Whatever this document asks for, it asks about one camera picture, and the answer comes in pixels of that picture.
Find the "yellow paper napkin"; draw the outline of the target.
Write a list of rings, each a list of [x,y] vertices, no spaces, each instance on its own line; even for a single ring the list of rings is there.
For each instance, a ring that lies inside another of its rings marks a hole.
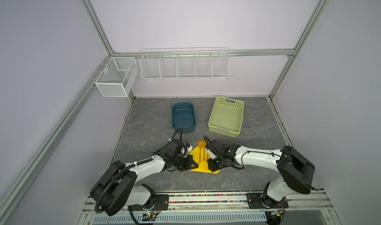
[[[212,173],[212,174],[218,174],[220,170],[212,172],[208,167],[208,159],[210,159],[210,155],[205,152],[205,160],[201,163],[199,162],[199,149],[196,147],[190,152],[190,155],[193,156],[193,160],[197,163],[198,168],[192,169],[193,172],[201,172],[201,173]]]

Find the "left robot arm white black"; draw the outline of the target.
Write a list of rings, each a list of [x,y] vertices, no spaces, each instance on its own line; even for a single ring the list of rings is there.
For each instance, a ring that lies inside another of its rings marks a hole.
[[[118,213],[124,206],[155,208],[156,192],[148,185],[135,186],[136,182],[163,171],[188,171],[198,164],[190,152],[192,146],[182,141],[183,129],[177,129],[169,141],[153,155],[141,161],[124,164],[113,162],[90,191],[95,201],[95,212],[108,216]]]

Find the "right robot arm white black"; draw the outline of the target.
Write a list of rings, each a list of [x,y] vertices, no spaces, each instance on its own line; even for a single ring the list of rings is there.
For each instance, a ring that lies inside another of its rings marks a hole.
[[[247,196],[250,206],[273,209],[287,208],[286,196],[292,193],[310,194],[315,166],[306,157],[291,146],[281,150],[261,150],[238,144],[223,144],[204,136],[206,152],[211,156],[207,160],[212,172],[224,168],[245,169],[257,166],[279,172],[280,177],[265,185],[262,193],[250,193]]]

